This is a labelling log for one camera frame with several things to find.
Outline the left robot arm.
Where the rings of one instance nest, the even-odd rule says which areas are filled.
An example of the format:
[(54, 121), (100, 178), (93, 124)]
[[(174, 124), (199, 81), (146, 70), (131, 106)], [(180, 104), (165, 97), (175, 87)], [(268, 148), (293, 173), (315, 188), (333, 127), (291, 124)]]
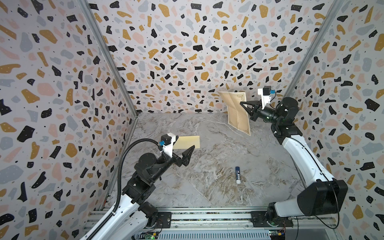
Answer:
[(143, 154), (135, 164), (135, 172), (122, 189), (113, 207), (88, 231), (83, 240), (130, 240), (145, 228), (163, 227), (158, 223), (158, 209), (147, 199), (156, 189), (155, 182), (172, 165), (188, 166), (195, 146), (189, 147), (182, 157), (173, 154)]

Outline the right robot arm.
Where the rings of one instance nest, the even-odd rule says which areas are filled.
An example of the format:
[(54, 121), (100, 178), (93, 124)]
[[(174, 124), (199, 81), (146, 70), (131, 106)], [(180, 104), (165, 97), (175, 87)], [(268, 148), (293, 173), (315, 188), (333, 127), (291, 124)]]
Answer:
[(288, 217), (339, 215), (348, 186), (320, 163), (295, 125), (298, 102), (287, 97), (276, 108), (263, 107), (261, 100), (241, 102), (240, 105), (252, 121), (261, 119), (271, 124), (274, 137), (288, 151), (304, 182), (305, 189), (296, 198), (270, 203), (265, 220), (272, 225)]

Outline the beige letter paper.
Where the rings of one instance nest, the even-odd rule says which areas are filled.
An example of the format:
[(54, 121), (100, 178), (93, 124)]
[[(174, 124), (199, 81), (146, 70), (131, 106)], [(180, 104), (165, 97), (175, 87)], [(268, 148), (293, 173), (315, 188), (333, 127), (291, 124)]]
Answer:
[(219, 92), (223, 102), (227, 106), (228, 123), (235, 129), (251, 135), (249, 116), (247, 111), (240, 105), (241, 102), (246, 102), (245, 92)]

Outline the cream envelope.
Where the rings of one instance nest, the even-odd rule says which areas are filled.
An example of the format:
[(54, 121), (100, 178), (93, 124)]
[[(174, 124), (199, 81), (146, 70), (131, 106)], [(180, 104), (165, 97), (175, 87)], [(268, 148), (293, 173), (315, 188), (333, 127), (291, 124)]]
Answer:
[(191, 146), (195, 146), (196, 149), (200, 148), (199, 136), (181, 136), (174, 144), (174, 150), (186, 150)]

